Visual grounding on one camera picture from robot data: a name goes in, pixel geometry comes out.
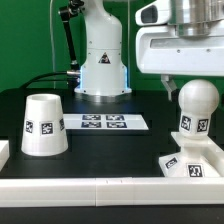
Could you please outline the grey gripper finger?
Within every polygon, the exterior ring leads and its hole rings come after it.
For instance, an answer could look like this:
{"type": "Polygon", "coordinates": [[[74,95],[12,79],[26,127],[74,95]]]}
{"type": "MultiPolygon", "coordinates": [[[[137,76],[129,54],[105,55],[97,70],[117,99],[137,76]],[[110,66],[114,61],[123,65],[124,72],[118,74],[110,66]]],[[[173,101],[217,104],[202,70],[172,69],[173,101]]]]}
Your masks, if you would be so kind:
{"type": "Polygon", "coordinates": [[[168,93],[168,100],[174,102],[177,98],[177,86],[171,75],[162,74],[161,82],[168,93]]]}

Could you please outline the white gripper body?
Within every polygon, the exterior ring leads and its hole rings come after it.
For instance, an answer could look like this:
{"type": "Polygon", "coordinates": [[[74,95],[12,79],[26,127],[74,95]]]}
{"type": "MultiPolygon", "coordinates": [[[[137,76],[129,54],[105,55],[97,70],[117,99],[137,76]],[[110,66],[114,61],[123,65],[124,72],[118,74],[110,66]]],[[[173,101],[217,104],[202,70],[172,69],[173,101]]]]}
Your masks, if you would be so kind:
{"type": "Polygon", "coordinates": [[[208,36],[178,37],[172,26],[141,28],[136,35],[137,67],[142,73],[224,76],[224,27],[208,36]]]}

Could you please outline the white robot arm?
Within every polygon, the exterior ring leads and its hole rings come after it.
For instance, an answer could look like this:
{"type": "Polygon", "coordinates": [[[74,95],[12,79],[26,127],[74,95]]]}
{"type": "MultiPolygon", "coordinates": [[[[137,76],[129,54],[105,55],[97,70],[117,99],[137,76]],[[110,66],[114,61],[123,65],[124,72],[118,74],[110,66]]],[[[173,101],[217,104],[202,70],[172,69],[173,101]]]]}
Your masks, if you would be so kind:
{"type": "MultiPolygon", "coordinates": [[[[106,0],[82,0],[86,60],[75,92],[94,101],[131,92],[121,60],[122,25],[106,0]]],[[[138,69],[171,75],[224,76],[224,0],[154,0],[135,14],[138,69]]]]}

